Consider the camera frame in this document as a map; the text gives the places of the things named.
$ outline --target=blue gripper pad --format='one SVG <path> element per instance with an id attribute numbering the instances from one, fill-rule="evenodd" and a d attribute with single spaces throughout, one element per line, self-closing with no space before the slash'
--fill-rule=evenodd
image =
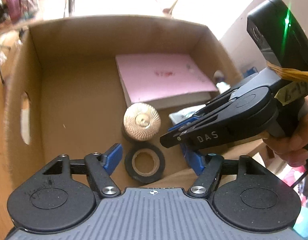
<path id="1" fill-rule="evenodd" d="M 108 175 L 112 175 L 113 171 L 119 164 L 123 157 L 123 147 L 121 144 L 115 146 L 115 148 L 107 154 L 106 162 L 103 165 Z"/>
<path id="2" fill-rule="evenodd" d="M 168 131 L 170 132 L 170 131 L 176 130 L 186 125 L 187 123 L 194 122 L 197 119 L 198 117 L 192 116 L 191 118 L 185 120 L 184 122 L 180 122 L 176 124 L 175 126 L 171 127 L 170 129 L 168 129 Z M 194 170 L 197 176 L 201 175 L 201 173 L 203 172 L 206 166 L 204 157 L 198 154 L 198 151 L 190 150 L 185 143 L 181 143 L 180 147 L 182 149 L 182 153 L 187 162 L 187 165 Z"/>

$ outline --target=silver bolt head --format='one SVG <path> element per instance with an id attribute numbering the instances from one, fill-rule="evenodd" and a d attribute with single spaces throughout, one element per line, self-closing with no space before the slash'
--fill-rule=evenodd
<path id="1" fill-rule="evenodd" d="M 118 188 L 113 186 L 107 186 L 102 188 L 102 192 L 106 195 L 113 195 L 118 192 Z"/>
<path id="2" fill-rule="evenodd" d="M 203 194 L 206 192 L 206 188 L 204 188 L 203 186 L 194 186 L 191 187 L 191 192 L 194 194 Z"/>

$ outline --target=cardboard box handle hole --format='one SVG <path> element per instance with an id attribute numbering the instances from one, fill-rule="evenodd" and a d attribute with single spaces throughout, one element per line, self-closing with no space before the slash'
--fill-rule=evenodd
<path id="1" fill-rule="evenodd" d="M 31 141 L 30 135 L 30 99 L 26 92 L 21 96 L 21 136 L 23 141 L 29 145 Z"/>

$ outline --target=hand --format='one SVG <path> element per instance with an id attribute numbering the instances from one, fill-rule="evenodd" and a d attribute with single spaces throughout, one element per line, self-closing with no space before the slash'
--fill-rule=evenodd
<path id="1" fill-rule="evenodd" d="M 303 147 L 308 144 L 308 114 L 299 121 L 292 137 L 274 138 L 269 136 L 263 138 L 263 141 L 289 166 L 305 165 L 308 159 L 308 151 Z"/>

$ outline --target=roll of black tape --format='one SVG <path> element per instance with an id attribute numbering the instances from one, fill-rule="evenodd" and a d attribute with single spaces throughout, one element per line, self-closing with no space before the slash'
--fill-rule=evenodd
<path id="1" fill-rule="evenodd" d="M 152 157 L 154 166 L 151 171 L 142 172 L 136 167 L 135 159 L 140 153 L 146 153 Z M 165 158 L 162 151 L 153 144 L 148 142 L 137 143 L 125 157 L 125 169 L 133 179 L 149 184 L 162 178 Z"/>

